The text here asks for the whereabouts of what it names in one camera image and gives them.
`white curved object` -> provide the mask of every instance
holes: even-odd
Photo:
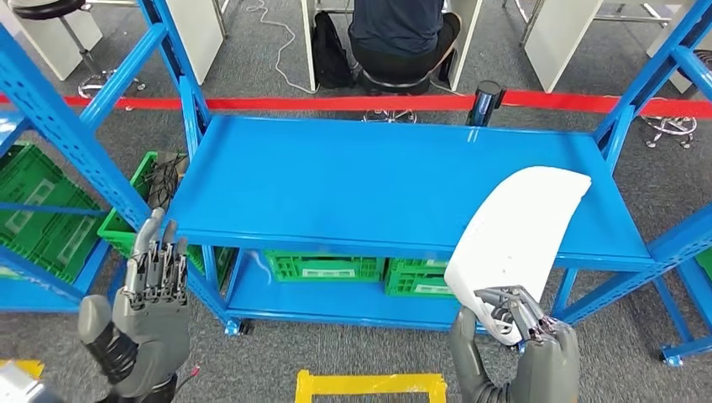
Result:
[[[533,166],[502,181],[484,200],[460,238],[445,282],[489,334],[505,345],[521,340],[503,330],[494,308],[476,290],[523,286],[539,301],[568,222],[591,186],[570,170]]]

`robotic hand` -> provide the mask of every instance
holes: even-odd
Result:
[[[544,315],[520,286],[475,292],[493,306],[496,319],[520,329],[524,353],[516,377],[502,387],[487,375],[474,342],[475,314],[463,306],[449,335],[458,382],[466,403],[573,403],[579,394],[579,342],[566,323]]]
[[[112,385],[106,402],[171,401],[188,358],[186,241],[174,244],[171,221],[158,242],[163,216],[155,209],[139,230],[113,311],[104,296],[81,302],[79,337]]]

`yellow tape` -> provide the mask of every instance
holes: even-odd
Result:
[[[295,403],[311,403],[314,395],[372,395],[427,393],[431,403],[444,403],[448,385],[440,374],[311,375],[296,376]]]
[[[0,359],[0,367],[9,362],[12,362],[22,371],[36,379],[39,379],[39,376],[42,375],[42,369],[45,369],[45,365],[36,359]]]

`blue metal shelf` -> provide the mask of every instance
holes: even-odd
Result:
[[[497,184],[533,165],[592,178],[559,263],[652,263],[581,133],[215,116],[169,216],[199,244],[447,259]]]
[[[695,259],[680,264],[677,272],[708,331],[712,333],[712,281]],[[662,357],[666,363],[673,366],[682,365],[684,357],[711,351],[712,335],[703,338],[695,338],[692,335],[662,277],[655,279],[655,286],[681,340],[677,346],[662,347]]]
[[[191,243],[446,259],[500,181],[528,166],[549,165],[592,178],[558,254],[557,264],[567,267],[554,303],[560,319],[583,320],[647,282],[661,284],[660,276],[678,265],[688,285],[699,286],[684,264],[712,246],[712,205],[644,244],[612,172],[631,120],[678,68],[712,96],[712,75],[691,54],[712,27],[712,0],[692,5],[591,134],[212,117],[166,0],[139,0],[139,6],[148,31],[81,117],[0,27],[0,90],[134,229],[149,209],[93,132],[150,50],[159,49],[181,95],[191,156],[169,217]],[[581,269],[620,273],[567,306]],[[390,298],[373,284],[268,284],[249,259],[233,272],[224,300],[213,275],[208,281],[189,271],[191,290],[230,334],[237,332],[233,319],[241,317],[444,328],[456,307],[452,300]],[[78,298],[74,288],[51,286]],[[707,315],[710,290],[692,293]],[[694,341],[695,348],[708,341]]]
[[[85,295],[91,289],[109,248],[110,245],[101,239],[94,245],[94,249],[86,258],[84,268],[72,285],[79,294]],[[41,280],[0,279],[0,311],[70,313],[78,309],[79,304],[76,301],[47,290]]]
[[[228,296],[229,314],[444,331],[453,324],[459,309],[454,298],[387,296],[383,283],[279,282],[260,263],[241,253],[235,267],[236,287]]]

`stanchion post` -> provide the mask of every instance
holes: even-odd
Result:
[[[502,104],[505,90],[494,81],[481,81],[474,95],[474,105],[469,111],[468,125],[487,126],[490,124],[492,112]]]

